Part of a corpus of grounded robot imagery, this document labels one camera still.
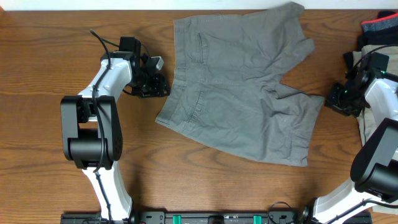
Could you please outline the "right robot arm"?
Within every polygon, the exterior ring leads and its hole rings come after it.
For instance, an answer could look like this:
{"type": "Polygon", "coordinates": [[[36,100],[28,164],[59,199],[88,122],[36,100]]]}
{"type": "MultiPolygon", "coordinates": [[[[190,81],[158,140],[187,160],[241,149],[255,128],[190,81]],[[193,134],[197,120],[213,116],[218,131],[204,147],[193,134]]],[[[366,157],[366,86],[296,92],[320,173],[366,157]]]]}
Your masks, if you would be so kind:
{"type": "Polygon", "coordinates": [[[301,223],[344,223],[375,205],[397,205],[397,76],[387,71],[389,56],[376,49],[365,54],[333,85],[326,106],[343,115],[373,111],[376,130],[351,166],[350,178],[302,212],[301,223]]]}

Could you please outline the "grey shorts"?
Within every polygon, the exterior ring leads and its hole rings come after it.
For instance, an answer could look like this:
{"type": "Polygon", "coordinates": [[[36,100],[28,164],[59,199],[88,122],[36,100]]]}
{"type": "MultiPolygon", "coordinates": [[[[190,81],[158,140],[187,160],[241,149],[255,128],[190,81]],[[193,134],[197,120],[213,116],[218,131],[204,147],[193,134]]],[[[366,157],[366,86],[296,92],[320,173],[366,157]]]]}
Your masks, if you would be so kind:
{"type": "Polygon", "coordinates": [[[290,2],[176,20],[174,80],[156,121],[245,159],[307,166],[324,99],[281,83],[315,48],[302,30],[303,12],[290,2]]]}

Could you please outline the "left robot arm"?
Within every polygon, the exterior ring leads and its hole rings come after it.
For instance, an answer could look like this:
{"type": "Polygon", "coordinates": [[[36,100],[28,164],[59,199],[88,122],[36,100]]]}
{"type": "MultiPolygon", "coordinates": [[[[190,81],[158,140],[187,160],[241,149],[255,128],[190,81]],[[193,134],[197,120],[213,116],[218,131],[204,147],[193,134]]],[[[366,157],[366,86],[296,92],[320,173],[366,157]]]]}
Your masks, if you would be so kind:
{"type": "Polygon", "coordinates": [[[124,93],[169,96],[170,86],[160,73],[162,58],[142,52],[138,39],[121,37],[116,48],[104,51],[84,90],[60,103],[63,153],[89,178],[101,206],[98,213],[63,214],[61,223],[139,223],[119,169],[123,134],[116,104],[124,93]]]}

